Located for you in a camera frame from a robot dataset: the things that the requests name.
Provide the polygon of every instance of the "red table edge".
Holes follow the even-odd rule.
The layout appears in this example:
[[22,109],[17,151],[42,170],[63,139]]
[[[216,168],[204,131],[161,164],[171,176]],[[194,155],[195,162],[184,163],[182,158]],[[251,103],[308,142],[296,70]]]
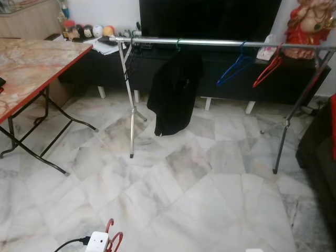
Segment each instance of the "red table edge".
[[63,72],[65,72],[74,63],[76,63],[81,57],[83,57],[85,54],[87,54],[92,49],[92,47],[93,46],[91,45],[88,49],[86,49],[84,52],[82,52],[80,55],[78,55],[73,61],[71,61],[69,64],[67,64],[65,67],[63,67],[61,71],[59,71],[54,76],[52,76],[49,80],[47,80],[39,88],[37,88],[36,90],[34,90],[30,95],[28,95],[25,99],[23,99],[20,103],[18,103],[15,107],[13,107],[7,113],[3,114],[3,116],[0,118],[0,124],[3,123],[12,114],[14,114],[14,112],[17,111],[19,108],[21,108],[25,104],[27,104],[32,98],[34,98],[35,96],[37,96],[40,91],[42,91],[43,89],[45,89],[46,86],[48,86],[51,82],[53,82],[54,80],[56,80],[58,78],[58,76],[60,76]]

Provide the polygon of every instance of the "marble table top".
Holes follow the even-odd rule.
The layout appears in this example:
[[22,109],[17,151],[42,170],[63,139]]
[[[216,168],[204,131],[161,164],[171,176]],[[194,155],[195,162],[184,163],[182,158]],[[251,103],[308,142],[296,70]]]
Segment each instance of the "marble table top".
[[91,45],[45,40],[0,39],[0,123],[85,55]]

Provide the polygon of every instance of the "red statue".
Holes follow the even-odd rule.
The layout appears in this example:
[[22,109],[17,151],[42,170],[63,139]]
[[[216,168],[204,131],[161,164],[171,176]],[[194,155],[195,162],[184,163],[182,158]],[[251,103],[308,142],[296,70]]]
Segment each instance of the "red statue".
[[[290,14],[286,43],[319,45],[336,26],[336,19],[331,16],[336,10],[336,0],[298,0],[298,2],[300,6]],[[315,57],[313,50],[300,48],[285,49],[284,53],[295,59]]]

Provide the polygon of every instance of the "blue hanger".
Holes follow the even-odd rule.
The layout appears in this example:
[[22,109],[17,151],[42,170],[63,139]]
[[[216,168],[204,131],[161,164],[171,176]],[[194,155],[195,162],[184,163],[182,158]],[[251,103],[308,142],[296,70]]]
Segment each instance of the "blue hanger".
[[247,68],[248,66],[250,66],[254,59],[252,57],[249,56],[245,56],[244,55],[244,51],[243,51],[243,47],[244,44],[246,43],[246,41],[244,41],[241,45],[240,45],[240,55],[237,58],[236,62],[233,63],[232,66],[230,66],[221,76],[221,78],[218,80],[217,82],[217,86],[220,87],[221,85],[223,85],[225,82],[227,82],[228,80],[231,80],[233,77],[235,77],[238,73],[240,73],[241,71],[243,71],[245,68]]

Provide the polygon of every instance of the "marble floor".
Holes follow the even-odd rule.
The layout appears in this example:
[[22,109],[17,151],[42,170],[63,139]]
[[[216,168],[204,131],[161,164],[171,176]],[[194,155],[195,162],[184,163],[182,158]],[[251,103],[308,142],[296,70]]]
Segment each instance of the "marble floor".
[[[143,98],[129,159],[130,106],[125,92],[100,99],[93,89],[70,100],[68,113],[98,133],[73,124],[46,158],[69,177],[21,149],[0,160],[0,251],[54,251],[67,240],[104,230],[123,231],[120,251],[334,251],[316,196],[295,158],[308,116],[295,117],[273,175],[288,106],[215,100],[195,104],[189,126],[154,135],[155,114]],[[22,135],[43,113],[38,102],[15,120]],[[26,144],[41,151],[66,119],[51,111]],[[0,148],[10,141],[0,135]],[[72,244],[63,252],[84,251]]]

